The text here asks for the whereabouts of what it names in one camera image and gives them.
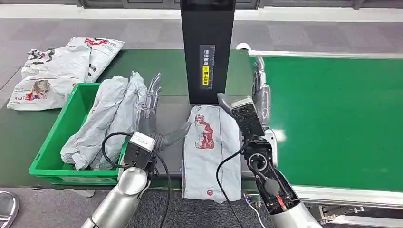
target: plastic bag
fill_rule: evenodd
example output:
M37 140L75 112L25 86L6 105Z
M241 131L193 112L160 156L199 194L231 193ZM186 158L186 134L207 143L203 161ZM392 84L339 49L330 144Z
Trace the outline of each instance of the plastic bag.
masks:
M76 170L80 170L94 160L101 149L106 130L123 100L127 81L127 78L115 76L102 82L83 126L68 139L60 151L64 163L74 164Z
M39 111L63 107L76 83L86 80L90 52L86 44L44 52L32 49L7 108Z
M106 134L109 135L114 132L132 133L137 130L140 108L141 105L144 104L146 96L147 87L143 83L143 78L139 73L133 71L126 94ZM125 138L125 135L116 135L106 141L105 152L112 161L117 162ZM102 170L108 170L113 167L104 156L102 156L101 151L90 166L93 169Z
M83 44L92 48L86 82L95 82L125 43L114 39L73 37L67 45L76 47Z
M236 121L217 106L195 106L192 123L185 137L183 151L183 197L196 200L225 201L216 180L219 163L240 148L240 132ZM221 185L230 201L240 199L240 156L227 161L220 169Z

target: green plastic crate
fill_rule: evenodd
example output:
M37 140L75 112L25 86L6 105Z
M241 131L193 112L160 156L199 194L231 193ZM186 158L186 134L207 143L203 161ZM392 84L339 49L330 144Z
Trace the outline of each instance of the green plastic crate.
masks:
M100 83L79 83L74 87L29 168L31 175L44 178L51 184L116 185L117 169L76 171L73 165L65 164L60 158L63 145L86 120L99 85Z

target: yellow label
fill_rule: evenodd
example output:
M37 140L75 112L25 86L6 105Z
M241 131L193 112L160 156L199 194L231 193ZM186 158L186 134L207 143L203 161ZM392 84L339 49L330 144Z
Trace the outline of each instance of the yellow label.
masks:
M209 84L209 66L203 65L203 76L201 84L207 86Z

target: white floor stripe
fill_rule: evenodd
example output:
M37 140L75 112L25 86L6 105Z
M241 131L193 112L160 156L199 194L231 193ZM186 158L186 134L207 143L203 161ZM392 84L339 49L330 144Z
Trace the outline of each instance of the white floor stripe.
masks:
M0 4L0 18L181 19L178 9L84 9L74 5ZM403 9L265 7L238 10L235 20L403 22Z

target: gray plastic mailer bag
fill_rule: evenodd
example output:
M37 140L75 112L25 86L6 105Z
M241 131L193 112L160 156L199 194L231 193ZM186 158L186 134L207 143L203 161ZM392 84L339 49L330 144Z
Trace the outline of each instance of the gray plastic mailer bag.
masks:
M60 151L63 162L74 164L76 170L80 170L93 161L123 100L127 82L128 79L121 76L102 82L85 123Z
M132 76L130 77L125 97L120 103L116 115L106 134L109 135L114 132L132 133L137 130L141 105L144 104L146 96L147 87L144 85L143 78L139 73L132 71ZM105 143L105 152L108 158L116 163L125 138L125 135L116 135L109 138ZM108 163L101 151L90 166L93 169L102 170L108 170L113 167Z
M183 151L183 197L196 200L225 201L216 180L216 170L224 159L240 148L236 121L217 106L195 106L192 123L185 137ZM220 169L220 182L230 201L241 196L240 156L227 161Z

